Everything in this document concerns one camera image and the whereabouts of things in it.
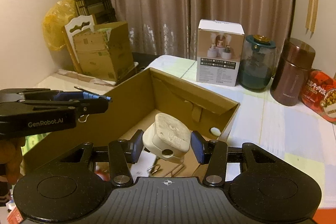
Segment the person's left hand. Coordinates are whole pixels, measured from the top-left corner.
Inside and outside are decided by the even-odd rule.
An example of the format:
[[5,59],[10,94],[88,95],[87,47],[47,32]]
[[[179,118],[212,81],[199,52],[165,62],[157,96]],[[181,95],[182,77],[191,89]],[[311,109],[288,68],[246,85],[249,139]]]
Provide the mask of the person's left hand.
[[25,137],[1,140],[1,164],[5,165],[5,175],[10,184],[15,184],[19,178],[23,159],[21,148],[25,143]]

